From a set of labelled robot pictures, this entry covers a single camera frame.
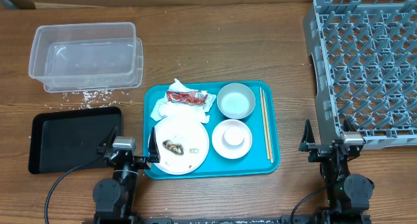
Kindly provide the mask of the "small pink bowl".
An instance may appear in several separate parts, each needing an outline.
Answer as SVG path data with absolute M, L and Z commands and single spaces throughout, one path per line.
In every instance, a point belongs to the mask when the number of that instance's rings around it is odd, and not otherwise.
M 230 126 L 224 131 L 223 138 L 228 145 L 238 146 L 244 142 L 244 132 L 237 126 Z

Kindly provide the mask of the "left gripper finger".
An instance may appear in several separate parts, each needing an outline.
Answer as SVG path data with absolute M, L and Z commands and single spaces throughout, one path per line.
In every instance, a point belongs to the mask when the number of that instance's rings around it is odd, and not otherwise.
M 102 146 L 105 148 L 111 147 L 115 138 L 117 137 L 118 126 L 114 126 L 113 129 L 108 133 L 105 139 L 102 141 Z
M 160 153 L 159 153 L 159 150 L 158 150 L 158 145 L 156 143 L 155 127 L 152 128 L 151 134 L 150 134 L 150 137 L 149 137 L 148 152 L 149 152 L 149 161 L 151 163 L 159 163 L 160 162 Z

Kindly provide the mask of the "large white plate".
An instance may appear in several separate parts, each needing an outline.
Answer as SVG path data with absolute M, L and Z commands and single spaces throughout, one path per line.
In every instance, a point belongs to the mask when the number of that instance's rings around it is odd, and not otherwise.
M 206 128 L 197 120 L 184 117 L 166 117 L 155 126 L 160 162 L 155 166 L 169 175 L 185 175 L 196 170 L 205 161 L 210 146 Z M 165 149 L 165 140 L 180 143 L 184 155 L 178 156 Z

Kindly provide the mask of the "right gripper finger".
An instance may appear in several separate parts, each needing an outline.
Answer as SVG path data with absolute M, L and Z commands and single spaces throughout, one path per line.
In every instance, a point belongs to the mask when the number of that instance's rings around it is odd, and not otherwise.
M 308 152 L 311 150 L 312 146 L 315 146 L 315 138 L 312 132 L 311 123 L 309 119 L 307 119 L 305 121 L 304 133 L 298 150 L 301 152 Z
M 357 129 L 352 125 L 349 119 L 343 121 L 343 131 L 344 132 L 356 132 Z

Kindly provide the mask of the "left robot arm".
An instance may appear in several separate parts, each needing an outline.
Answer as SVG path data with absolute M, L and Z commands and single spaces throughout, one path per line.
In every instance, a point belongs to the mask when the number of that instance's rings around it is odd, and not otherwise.
M 145 222 L 132 211 L 132 207 L 140 170 L 150 169 L 152 163 L 160 161 L 155 130 L 151 130 L 148 146 L 148 156 L 136 156 L 135 139 L 118 136 L 117 128 L 98 146 L 97 153 L 114 171 L 111 178 L 102 179 L 93 188 L 95 223 Z

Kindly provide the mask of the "grey-white bowl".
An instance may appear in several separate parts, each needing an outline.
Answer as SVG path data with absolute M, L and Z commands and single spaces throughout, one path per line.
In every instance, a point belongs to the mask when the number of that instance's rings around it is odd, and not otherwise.
M 246 85 L 230 83 L 222 87 L 217 96 L 220 112 L 229 119 L 244 119 L 255 109 L 255 95 Z

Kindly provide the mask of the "brown food scrap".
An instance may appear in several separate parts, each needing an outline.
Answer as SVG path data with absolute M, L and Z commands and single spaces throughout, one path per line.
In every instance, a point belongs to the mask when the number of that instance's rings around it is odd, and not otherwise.
M 184 147 L 180 143 L 172 142 L 171 140 L 165 140 L 162 143 L 162 145 L 165 149 L 174 153 L 175 155 L 178 155 L 178 156 L 184 155 Z

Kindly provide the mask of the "wooden chopstick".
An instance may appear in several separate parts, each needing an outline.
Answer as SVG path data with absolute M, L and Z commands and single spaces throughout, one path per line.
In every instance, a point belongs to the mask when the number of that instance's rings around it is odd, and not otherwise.
M 263 97 L 263 108 L 264 108 L 264 117 L 265 117 L 265 128 L 266 128 L 266 138 L 267 138 L 267 144 L 268 144 L 268 154 L 269 154 L 269 158 L 270 158 L 270 162 L 274 163 L 274 156 L 273 156 L 273 150 L 272 150 L 272 141 L 271 141 L 271 137 L 270 137 L 270 124 L 269 124 L 269 120 L 268 120 L 268 111 L 267 111 L 267 106 L 266 106 L 266 95 L 265 95 L 265 91 L 263 89 L 261 89 L 262 91 L 262 97 Z
M 264 129 L 264 136 L 265 136 L 266 157 L 267 157 L 267 160 L 270 162 L 269 143 L 268 143 L 268 136 L 267 136 L 267 131 L 266 131 L 265 105 L 264 105 L 264 98 L 263 98 L 264 96 L 263 96 L 263 90 L 261 87 L 259 87 L 259 95 L 260 95 L 263 129 Z

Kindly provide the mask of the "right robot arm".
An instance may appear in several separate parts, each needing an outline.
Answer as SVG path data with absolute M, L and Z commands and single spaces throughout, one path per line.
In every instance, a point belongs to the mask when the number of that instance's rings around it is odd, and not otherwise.
M 369 209 L 375 185 L 362 175 L 352 174 L 348 167 L 349 161 L 360 156 L 365 140 L 350 123 L 344 122 L 343 126 L 345 131 L 341 139 L 335 139 L 329 145 L 318 145 L 310 121 L 306 120 L 298 149 L 309 153 L 308 161 L 320 163 L 325 185 L 297 203 L 290 215 L 291 223 L 371 223 L 364 212 Z M 327 207 L 318 208 L 310 216 L 295 216 L 301 204 L 322 191 L 327 194 Z

